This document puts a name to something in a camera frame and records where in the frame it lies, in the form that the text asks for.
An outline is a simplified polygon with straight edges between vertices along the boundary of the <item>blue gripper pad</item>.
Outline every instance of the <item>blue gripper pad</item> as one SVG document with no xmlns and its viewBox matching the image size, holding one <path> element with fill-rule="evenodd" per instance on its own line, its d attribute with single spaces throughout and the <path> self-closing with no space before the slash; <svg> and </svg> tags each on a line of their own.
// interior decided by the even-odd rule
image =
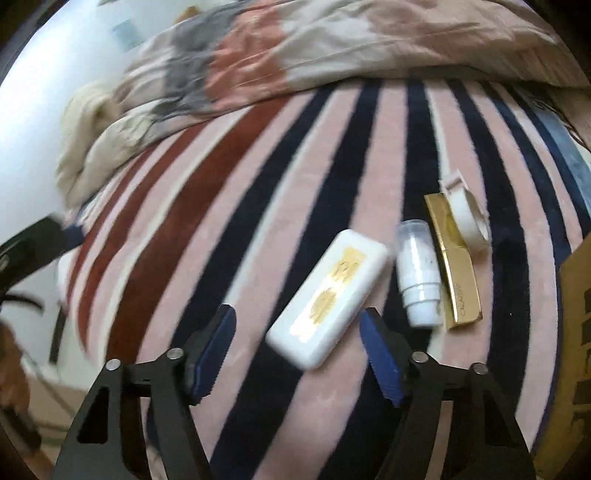
<svg viewBox="0 0 591 480">
<path fill-rule="evenodd" d="M 399 407 L 406 396 L 404 381 L 411 354 L 408 343 L 402 334 L 389 330 L 373 308 L 361 314 L 359 331 L 382 395 Z"/>
<path fill-rule="evenodd" d="M 229 305 L 221 305 L 207 327 L 187 341 L 184 387 L 191 405 L 212 392 L 234 333 L 236 312 Z"/>
</svg>

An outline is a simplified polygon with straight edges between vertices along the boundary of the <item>gold box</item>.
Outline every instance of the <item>gold box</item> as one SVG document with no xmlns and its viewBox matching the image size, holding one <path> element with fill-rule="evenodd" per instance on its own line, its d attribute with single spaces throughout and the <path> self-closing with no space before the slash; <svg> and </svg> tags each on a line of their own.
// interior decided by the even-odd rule
<svg viewBox="0 0 591 480">
<path fill-rule="evenodd" d="M 447 292 L 442 292 L 446 329 L 482 319 L 478 286 L 468 248 L 457 230 L 449 204 L 442 193 L 425 195 L 431 226 L 438 248 L 441 276 Z"/>
</svg>

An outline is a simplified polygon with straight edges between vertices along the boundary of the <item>gold label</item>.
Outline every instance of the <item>gold label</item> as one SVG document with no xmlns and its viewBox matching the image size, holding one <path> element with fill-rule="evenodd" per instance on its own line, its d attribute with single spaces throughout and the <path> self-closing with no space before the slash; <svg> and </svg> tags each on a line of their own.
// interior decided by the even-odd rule
<svg viewBox="0 0 591 480">
<path fill-rule="evenodd" d="M 343 257 L 335 263 L 330 273 L 320 282 L 312 299 L 290 327 L 290 334 L 306 343 L 312 338 L 318 326 L 335 306 L 339 296 L 353 280 L 365 260 L 365 254 L 353 247 L 345 248 Z"/>
</svg>

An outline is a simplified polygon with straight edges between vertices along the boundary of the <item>navy stripe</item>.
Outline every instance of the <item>navy stripe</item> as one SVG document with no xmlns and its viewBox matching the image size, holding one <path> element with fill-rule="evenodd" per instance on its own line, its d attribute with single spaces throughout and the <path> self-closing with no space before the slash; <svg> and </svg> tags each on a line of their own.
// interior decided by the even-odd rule
<svg viewBox="0 0 591 480">
<path fill-rule="evenodd" d="M 421 81 L 407 81 L 407 104 L 402 218 L 427 220 L 428 212 L 423 196 L 439 191 L 439 155 L 429 103 Z M 402 332 L 413 348 L 427 349 L 430 332 L 409 327 L 398 291 L 395 268 L 390 279 L 383 317 L 389 328 Z M 374 372 L 368 368 L 349 422 L 319 479 L 375 478 L 394 438 L 401 412 L 382 396 Z"/>
<path fill-rule="evenodd" d="M 195 330 L 207 325 L 222 303 L 275 189 L 335 86 L 318 89 L 244 194 L 207 261 L 174 332 L 171 346 L 183 346 Z M 147 432 L 157 447 L 151 408 L 148 410 Z"/>
<path fill-rule="evenodd" d="M 524 109 L 523 105 L 526 105 L 527 103 L 525 100 L 523 100 L 521 95 L 519 95 L 515 91 L 515 89 L 513 87 L 511 87 L 510 85 L 505 85 L 505 89 L 515 99 L 516 102 L 518 99 L 521 100 L 520 107 L 522 109 Z M 562 332 L 563 332 L 563 326 L 562 326 L 563 312 L 562 312 L 562 295 L 561 295 L 561 291 L 560 291 L 559 269 L 560 269 L 560 266 L 562 265 L 562 262 L 564 262 L 564 260 L 566 260 L 566 258 L 571 254 L 571 247 L 570 247 L 569 239 L 566 235 L 566 227 L 564 226 L 564 219 L 562 217 L 562 212 L 560 210 L 560 204 L 558 203 L 558 198 L 556 198 L 556 192 L 554 191 L 554 187 L 553 187 L 552 182 L 550 180 L 550 176 L 546 172 L 546 169 L 544 168 L 543 164 L 541 163 L 541 160 L 539 159 L 537 153 L 535 152 L 534 147 L 531 145 L 531 143 L 527 139 L 527 136 L 525 135 L 525 133 L 523 132 L 523 130 L 519 126 L 513 113 L 506 106 L 506 104 L 503 102 L 503 100 L 500 98 L 500 96 L 498 95 L 498 92 L 495 91 L 490 86 L 488 86 L 488 89 L 486 89 L 485 91 L 493 99 L 493 101 L 495 102 L 495 105 L 497 103 L 499 104 L 499 106 L 497 106 L 497 109 L 499 110 L 499 112 L 501 113 L 503 118 L 505 119 L 505 122 L 507 123 L 509 128 L 511 128 L 511 132 L 513 133 L 513 136 L 515 137 L 515 140 L 517 141 L 520 150 L 521 150 L 521 143 L 524 143 L 524 140 L 521 140 L 522 136 L 525 137 L 525 142 L 527 142 L 527 144 L 529 145 L 529 147 L 526 145 L 526 151 L 522 150 L 521 154 L 523 155 L 526 163 L 528 164 L 528 168 L 530 169 L 531 176 L 534 180 L 535 189 L 537 190 L 540 200 L 542 202 L 542 207 L 544 209 L 544 213 L 546 214 L 546 218 L 548 220 L 548 225 L 550 227 L 550 239 L 552 240 L 552 247 L 553 247 L 553 251 L 554 251 L 554 269 L 556 271 L 556 302 L 557 302 L 557 311 L 558 311 L 558 319 L 557 319 L 558 331 L 557 331 L 557 343 L 556 343 L 556 357 L 554 360 L 554 371 L 552 372 L 552 383 L 550 385 L 550 392 L 548 394 L 548 399 L 546 400 L 546 405 L 544 407 L 544 414 L 542 415 L 540 425 L 538 426 L 538 431 L 535 435 L 534 443 L 532 446 L 532 452 L 535 452 L 536 447 L 538 446 L 538 441 L 541 439 L 541 433 L 544 431 L 544 427 L 546 426 L 546 424 L 548 422 L 548 418 L 550 416 L 550 411 L 551 411 L 552 405 L 554 403 L 554 397 L 556 395 L 556 386 L 557 386 L 557 382 L 558 382 L 558 370 L 560 367 L 560 352 L 561 352 L 562 337 L 563 337 L 563 335 L 562 335 Z M 533 153 L 528 153 L 527 150 L 529 150 L 529 149 L 533 150 Z"/>
<path fill-rule="evenodd" d="M 515 411 L 530 341 L 530 272 L 525 235 L 513 186 L 486 121 L 462 82 L 448 80 L 448 84 L 480 162 L 491 225 L 493 300 L 487 365 Z"/>
<path fill-rule="evenodd" d="M 381 82 L 368 80 L 320 189 L 298 250 L 275 304 L 275 321 L 337 233 L 349 226 Z M 301 371 L 261 342 L 211 458 L 216 478 L 251 478 L 281 426 Z"/>
<path fill-rule="evenodd" d="M 567 161 L 564 158 L 561 150 L 559 149 L 554 137 L 550 134 L 544 122 L 542 122 L 539 117 L 535 114 L 533 109 L 530 107 L 530 104 L 512 87 L 512 86 L 505 86 L 509 94 L 515 99 L 517 105 L 521 107 L 521 109 L 525 112 L 525 114 L 529 117 L 530 121 L 534 124 L 534 127 L 542 137 L 542 140 L 546 144 L 550 155 L 554 159 L 556 163 L 556 167 L 560 176 L 562 177 L 562 181 L 564 186 L 566 187 L 566 191 L 569 193 L 570 200 L 573 202 L 574 211 L 577 213 L 577 217 L 579 219 L 579 224 L 581 226 L 581 231 L 583 232 L 583 238 L 587 236 L 587 234 L 591 231 L 591 218 L 589 216 L 589 211 L 587 210 L 587 206 L 585 204 L 585 200 L 583 198 L 583 194 L 577 185 L 577 181 L 574 179 L 573 173 L 569 168 Z"/>
</svg>

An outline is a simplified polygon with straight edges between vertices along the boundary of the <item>pink stripe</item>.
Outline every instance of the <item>pink stripe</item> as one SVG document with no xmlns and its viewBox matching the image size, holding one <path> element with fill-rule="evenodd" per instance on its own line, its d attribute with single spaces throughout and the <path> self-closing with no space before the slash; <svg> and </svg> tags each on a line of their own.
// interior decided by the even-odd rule
<svg viewBox="0 0 591 480">
<path fill-rule="evenodd" d="M 466 85 L 489 129 L 495 134 L 525 233 L 530 271 L 530 348 L 515 416 L 527 445 L 531 447 L 550 391 L 557 342 L 556 272 L 550 229 L 530 172 L 509 128 L 482 87 L 473 82 Z"/>
<path fill-rule="evenodd" d="M 309 100 L 309 93 L 300 94 L 284 107 L 242 159 L 218 194 L 183 253 L 154 312 L 139 350 L 138 362 L 155 359 L 170 345 L 178 320 L 229 218 L 265 160 Z"/>
<path fill-rule="evenodd" d="M 535 151 L 537 152 L 540 160 L 544 164 L 546 171 L 548 172 L 548 175 L 550 176 L 550 180 L 552 181 L 552 185 L 556 191 L 560 210 L 563 215 L 566 236 L 569 239 L 570 247 L 572 250 L 574 250 L 583 241 L 583 234 L 581 232 L 581 226 L 579 219 L 577 218 L 577 213 L 574 209 L 573 202 L 571 201 L 569 193 L 562 182 L 562 177 L 558 172 L 556 162 L 554 162 L 554 159 L 550 155 L 550 152 L 548 151 L 544 140 L 542 140 L 540 133 L 534 127 L 534 124 L 531 123 L 531 120 L 521 109 L 521 107 L 517 105 L 517 102 L 513 99 L 513 97 L 509 95 L 503 86 L 499 84 L 493 84 L 493 86 L 499 92 L 500 96 L 503 98 L 503 101 L 509 106 L 511 111 L 513 111 L 517 120 L 519 120 L 521 127 L 530 139 L 531 144 L 534 146 Z"/>
<path fill-rule="evenodd" d="M 379 98 L 352 218 L 354 230 L 387 245 L 391 245 L 401 213 L 406 112 L 404 84 L 390 83 Z M 382 309 L 390 274 L 391 264 L 384 269 L 367 306 Z M 255 474 L 256 480 L 317 478 L 357 402 L 366 366 L 358 323 L 353 322 L 323 366 L 302 376 L 283 424 Z"/>
<path fill-rule="evenodd" d="M 274 212 L 272 225 L 257 250 L 248 281 L 236 302 L 239 319 L 213 392 L 193 411 L 201 441 L 209 456 L 219 438 L 228 412 L 238 395 L 249 364 L 265 333 L 267 321 L 281 291 L 291 260 L 306 227 L 310 209 L 347 126 L 355 100 L 355 87 L 337 91 L 295 161 L 291 182 Z"/>
<path fill-rule="evenodd" d="M 151 168 L 156 164 L 156 162 L 164 155 L 164 153 L 168 150 L 168 148 L 175 142 L 180 134 L 175 134 L 164 140 L 155 150 L 152 152 L 150 157 L 146 160 L 144 165 L 137 171 L 134 178 L 129 182 L 129 185 L 111 210 L 109 216 L 105 220 L 105 223 L 100 229 L 100 232 L 97 234 L 96 239 L 90 250 L 86 259 L 78 273 L 78 277 L 76 278 L 76 284 L 74 285 L 73 293 L 72 293 L 72 302 L 70 305 L 70 318 L 77 319 L 78 318 L 78 307 L 80 305 L 80 298 L 82 297 L 82 293 L 86 286 L 86 279 L 88 278 L 88 274 L 92 265 L 103 250 L 105 246 L 105 242 L 109 238 L 109 233 L 111 231 L 111 227 L 113 223 L 117 219 L 117 216 L 121 212 L 121 210 L 125 207 L 125 203 L 127 202 L 129 196 L 132 194 L 134 189 L 139 185 Z"/>
<path fill-rule="evenodd" d="M 138 248 L 142 248 L 148 236 L 155 231 L 154 222 L 162 222 L 170 208 L 168 199 L 184 184 L 184 176 L 188 171 L 194 171 L 199 166 L 196 158 L 203 157 L 212 147 L 212 139 L 217 139 L 220 133 L 227 130 L 235 122 L 235 115 L 218 117 L 208 123 L 203 131 L 191 144 L 173 161 L 166 172 L 156 181 L 146 196 L 137 216 L 131 225 L 127 239 L 121 249 L 115 254 L 96 289 L 95 298 L 90 311 L 88 350 L 98 361 L 104 360 L 111 323 L 113 322 L 116 304 L 121 300 L 123 290 L 120 284 L 122 276 L 129 273 L 130 262 L 135 263 Z"/>
<path fill-rule="evenodd" d="M 433 87 L 429 87 L 430 96 L 433 99 L 431 107 L 436 108 L 439 113 L 450 171 L 459 169 L 479 204 L 486 207 L 486 194 L 480 164 L 455 97 L 443 82 L 432 82 L 430 85 L 433 85 Z M 468 368 L 474 362 L 486 362 L 491 337 L 492 262 L 490 251 L 472 258 L 472 262 L 482 307 L 482 320 L 470 327 L 446 332 L 441 356 L 442 363 L 460 368 Z"/>
<path fill-rule="evenodd" d="M 111 198 L 111 193 L 115 191 L 124 175 L 131 168 L 137 158 L 138 157 L 135 157 L 133 160 L 127 162 L 127 165 L 119 170 L 119 172 L 117 172 L 115 176 L 108 181 L 107 185 L 105 185 L 104 188 L 96 194 L 96 199 L 91 205 L 87 207 L 90 209 L 90 211 L 84 213 L 85 219 L 82 222 L 82 225 L 85 232 L 89 232 L 92 226 L 95 224 L 106 203 Z"/>
</svg>

